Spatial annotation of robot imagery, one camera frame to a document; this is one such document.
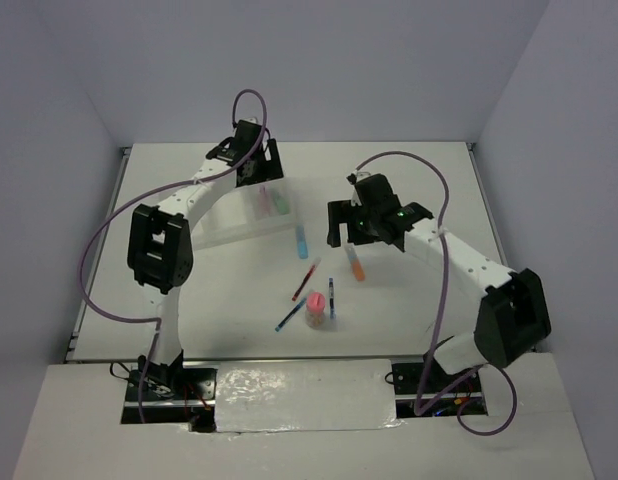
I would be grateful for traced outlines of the pink highlighter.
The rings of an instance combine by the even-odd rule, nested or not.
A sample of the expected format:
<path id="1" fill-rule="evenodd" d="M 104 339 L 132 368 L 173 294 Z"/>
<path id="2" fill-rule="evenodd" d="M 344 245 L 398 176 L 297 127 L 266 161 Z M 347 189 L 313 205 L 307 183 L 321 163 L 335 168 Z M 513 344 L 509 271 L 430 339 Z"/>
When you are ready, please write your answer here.
<path id="1" fill-rule="evenodd" d="M 269 217 L 271 215 L 270 199 L 269 199 L 268 190 L 266 189 L 265 186 L 259 187 L 258 198 L 259 198 L 259 206 L 260 206 L 262 216 Z"/>

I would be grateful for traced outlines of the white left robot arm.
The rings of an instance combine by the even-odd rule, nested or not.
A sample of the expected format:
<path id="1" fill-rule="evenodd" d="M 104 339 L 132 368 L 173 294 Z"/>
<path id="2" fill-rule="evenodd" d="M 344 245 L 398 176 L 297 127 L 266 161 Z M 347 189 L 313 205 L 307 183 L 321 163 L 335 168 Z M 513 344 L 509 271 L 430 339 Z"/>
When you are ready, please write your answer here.
<path id="1" fill-rule="evenodd" d="M 138 369 L 143 387 L 164 399 L 185 385 L 178 320 L 180 289 L 194 266 L 191 230 L 223 196 L 283 176 L 275 140 L 264 142 L 266 135 L 256 118 L 239 120 L 233 135 L 206 154 L 191 185 L 133 211 L 127 264 L 161 320 L 153 353 L 138 359 Z"/>

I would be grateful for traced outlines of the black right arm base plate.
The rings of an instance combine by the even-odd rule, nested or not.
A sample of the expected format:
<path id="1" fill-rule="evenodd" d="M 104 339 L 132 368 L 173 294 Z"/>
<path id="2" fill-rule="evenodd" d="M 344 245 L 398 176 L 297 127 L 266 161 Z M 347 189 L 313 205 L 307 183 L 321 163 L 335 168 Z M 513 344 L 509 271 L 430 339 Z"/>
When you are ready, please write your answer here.
<path id="1" fill-rule="evenodd" d="M 393 363 L 391 372 L 385 376 L 385 381 L 394 386 L 396 395 L 411 395 L 415 396 L 418 392 L 421 377 L 424 373 L 425 364 L 423 361 L 418 362 L 398 362 Z M 449 384 L 460 378 L 462 373 L 448 375 L 441 367 L 434 363 L 431 367 L 429 376 L 423 387 L 423 397 L 432 398 L 440 393 Z M 448 395 L 460 397 L 463 394 L 481 393 L 482 386 L 477 374 L 466 378 L 461 383 L 457 384 Z"/>

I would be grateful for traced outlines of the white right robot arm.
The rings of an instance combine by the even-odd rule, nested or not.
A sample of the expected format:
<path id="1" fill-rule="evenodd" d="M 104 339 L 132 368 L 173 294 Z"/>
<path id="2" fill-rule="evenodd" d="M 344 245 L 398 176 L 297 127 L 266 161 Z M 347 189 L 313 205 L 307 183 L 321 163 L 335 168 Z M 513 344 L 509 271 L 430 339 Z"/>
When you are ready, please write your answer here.
<path id="1" fill-rule="evenodd" d="M 440 269 L 443 282 L 457 287 L 478 308 L 467 331 L 436 342 L 423 371 L 425 383 L 446 391 L 459 373 L 491 364 L 506 368 L 551 333 L 540 277 L 530 269 L 516 272 L 490 260 L 447 232 L 427 208 L 401 204 L 382 174 L 350 175 L 354 195 L 331 201 L 328 244 L 341 245 L 340 229 L 347 229 L 353 245 L 382 242 Z"/>

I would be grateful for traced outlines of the orange highlighter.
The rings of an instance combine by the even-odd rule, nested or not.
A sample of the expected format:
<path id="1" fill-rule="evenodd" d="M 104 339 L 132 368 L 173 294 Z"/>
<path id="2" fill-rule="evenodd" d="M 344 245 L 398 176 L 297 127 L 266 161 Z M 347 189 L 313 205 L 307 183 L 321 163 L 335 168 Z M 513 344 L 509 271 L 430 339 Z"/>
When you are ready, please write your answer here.
<path id="1" fill-rule="evenodd" d="M 350 264 L 350 268 L 352 271 L 352 274 L 354 276 L 354 278 L 358 281 L 358 282 L 363 282 L 365 280 L 365 272 L 364 269 L 362 267 L 362 264 L 359 260 L 359 257 L 355 251 L 355 248 L 353 245 L 351 244 L 346 244 L 344 246 L 344 251 L 347 255 L 349 264 Z"/>

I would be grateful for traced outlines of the blue highlighter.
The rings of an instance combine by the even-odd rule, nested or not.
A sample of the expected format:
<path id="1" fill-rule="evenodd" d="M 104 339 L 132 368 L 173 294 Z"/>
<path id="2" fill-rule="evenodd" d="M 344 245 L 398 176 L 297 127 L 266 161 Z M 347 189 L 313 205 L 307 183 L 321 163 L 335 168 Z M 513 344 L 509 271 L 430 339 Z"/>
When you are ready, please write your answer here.
<path id="1" fill-rule="evenodd" d="M 300 259 L 308 258 L 308 246 L 305 237 L 305 230 L 302 224 L 297 224 L 295 227 L 297 254 Z"/>

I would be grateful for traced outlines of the green highlighter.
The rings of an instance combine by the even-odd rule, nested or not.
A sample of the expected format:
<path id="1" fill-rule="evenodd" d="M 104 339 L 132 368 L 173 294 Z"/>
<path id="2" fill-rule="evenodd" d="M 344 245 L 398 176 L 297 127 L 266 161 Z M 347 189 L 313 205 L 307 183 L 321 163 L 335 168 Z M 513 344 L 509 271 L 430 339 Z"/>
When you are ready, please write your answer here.
<path id="1" fill-rule="evenodd" d="M 288 215 L 290 212 L 286 198 L 276 189 L 271 190 L 271 198 L 278 215 Z"/>

